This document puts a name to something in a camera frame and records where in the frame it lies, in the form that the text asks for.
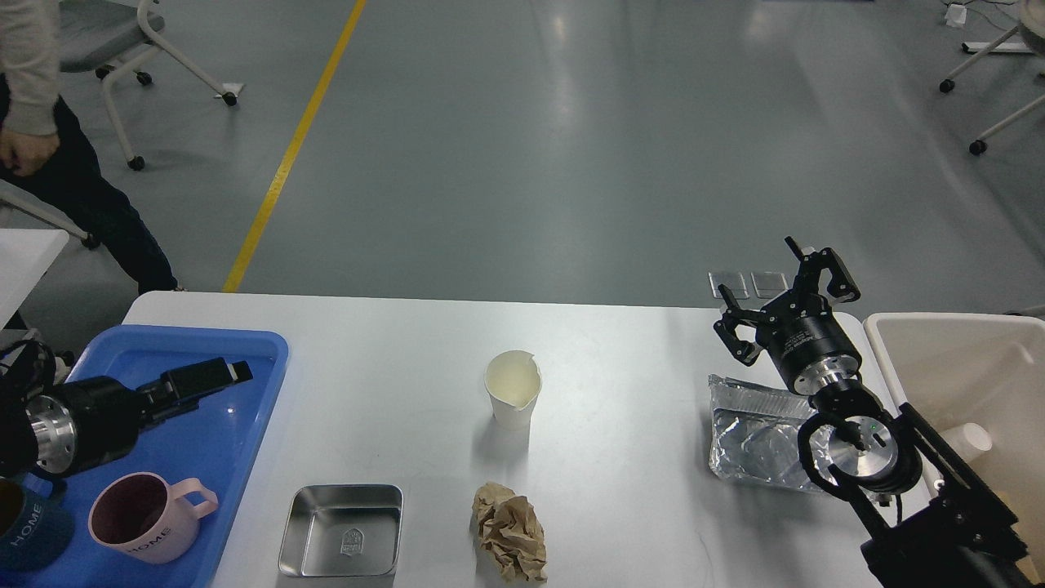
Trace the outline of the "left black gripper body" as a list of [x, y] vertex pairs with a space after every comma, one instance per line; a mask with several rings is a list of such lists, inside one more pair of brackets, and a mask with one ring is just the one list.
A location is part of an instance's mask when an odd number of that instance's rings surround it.
[[125, 457], [142, 430], [165, 420], [176, 405], [171, 383], [131, 390], [109, 376], [67, 382], [29, 400], [30, 464], [68, 477]]

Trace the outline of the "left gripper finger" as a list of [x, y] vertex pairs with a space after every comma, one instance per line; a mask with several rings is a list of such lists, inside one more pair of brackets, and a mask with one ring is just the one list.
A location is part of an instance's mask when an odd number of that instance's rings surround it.
[[230, 363], [219, 357], [182, 366], [161, 375], [159, 402], [165, 405], [198, 402], [210, 394], [251, 379], [253, 372], [246, 361]]

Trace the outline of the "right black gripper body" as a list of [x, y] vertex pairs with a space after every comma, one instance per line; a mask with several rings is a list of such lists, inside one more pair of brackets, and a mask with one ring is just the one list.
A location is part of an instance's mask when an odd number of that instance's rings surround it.
[[777, 296], [763, 311], [770, 321], [760, 344], [792, 394], [813, 397], [829, 383], [859, 379], [862, 357], [833, 316], [828, 298]]

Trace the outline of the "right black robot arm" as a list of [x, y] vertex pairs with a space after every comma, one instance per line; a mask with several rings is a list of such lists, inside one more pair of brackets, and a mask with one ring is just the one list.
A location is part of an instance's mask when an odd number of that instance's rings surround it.
[[720, 284], [714, 331], [742, 364], [768, 354], [788, 394], [810, 407], [796, 461], [860, 520], [869, 536], [860, 552], [878, 584], [1041, 586], [1020, 568], [1029, 547], [1014, 510], [914, 406], [889, 410], [866, 386], [861, 354], [833, 312], [860, 298], [843, 259], [785, 242], [798, 262], [789, 286], [747, 309]]

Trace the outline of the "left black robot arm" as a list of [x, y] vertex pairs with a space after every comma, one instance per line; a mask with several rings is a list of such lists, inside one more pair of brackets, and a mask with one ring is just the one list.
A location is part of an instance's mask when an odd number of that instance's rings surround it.
[[2, 379], [2, 473], [101, 480], [188, 471], [240, 449], [273, 366], [243, 342], [97, 342], [66, 383]]

